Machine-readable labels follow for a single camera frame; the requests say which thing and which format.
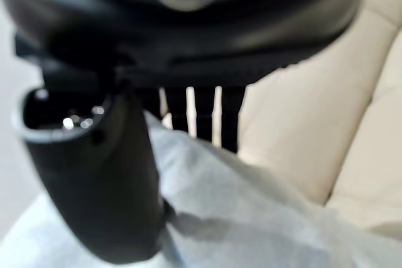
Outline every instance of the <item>gray wall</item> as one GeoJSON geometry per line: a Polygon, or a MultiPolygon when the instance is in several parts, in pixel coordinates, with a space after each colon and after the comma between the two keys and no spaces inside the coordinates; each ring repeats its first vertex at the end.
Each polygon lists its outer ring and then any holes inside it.
{"type": "Polygon", "coordinates": [[[0,241],[41,190],[11,125],[22,93],[40,83],[38,69],[13,56],[13,25],[0,3],[0,241]]]}

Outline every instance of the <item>white cloth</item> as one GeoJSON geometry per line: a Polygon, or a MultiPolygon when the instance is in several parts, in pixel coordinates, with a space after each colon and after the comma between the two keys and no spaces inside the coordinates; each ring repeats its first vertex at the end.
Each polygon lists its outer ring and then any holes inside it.
{"type": "MultiPolygon", "coordinates": [[[[178,216],[154,259],[125,267],[401,267],[402,243],[348,226],[266,169],[148,122],[161,190],[178,216]]],[[[114,266],[79,244],[44,195],[4,240],[0,267],[114,266]]]]}

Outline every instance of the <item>black handle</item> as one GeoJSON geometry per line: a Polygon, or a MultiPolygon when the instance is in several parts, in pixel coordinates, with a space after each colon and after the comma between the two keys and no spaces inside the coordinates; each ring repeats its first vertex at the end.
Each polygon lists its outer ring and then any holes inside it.
{"type": "Polygon", "coordinates": [[[34,91],[24,100],[18,127],[42,182],[79,240],[114,264],[146,260],[160,249],[164,206],[141,107],[131,96],[106,97],[91,123],[62,127],[72,103],[85,111],[99,99],[34,91]]]}

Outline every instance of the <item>cream leather chair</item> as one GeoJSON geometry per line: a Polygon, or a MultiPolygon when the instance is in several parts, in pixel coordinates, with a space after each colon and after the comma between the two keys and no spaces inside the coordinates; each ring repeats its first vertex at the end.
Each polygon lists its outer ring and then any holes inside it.
{"type": "Polygon", "coordinates": [[[365,0],[336,44],[250,87],[239,152],[346,220],[399,238],[401,26],[402,0],[365,0]]]}

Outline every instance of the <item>beige leather cushion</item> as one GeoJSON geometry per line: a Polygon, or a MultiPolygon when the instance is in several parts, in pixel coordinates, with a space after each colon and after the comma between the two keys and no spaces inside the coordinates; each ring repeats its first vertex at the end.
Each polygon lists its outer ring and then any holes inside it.
{"type": "Polygon", "coordinates": [[[394,26],[364,9],[329,49],[250,87],[242,109],[240,157],[275,170],[324,204],[394,35],[394,26]]]}
{"type": "Polygon", "coordinates": [[[362,227],[402,229],[402,33],[328,206],[362,227]]]}
{"type": "Polygon", "coordinates": [[[402,238],[402,0],[367,0],[398,35],[328,207],[364,228],[402,238]]]}

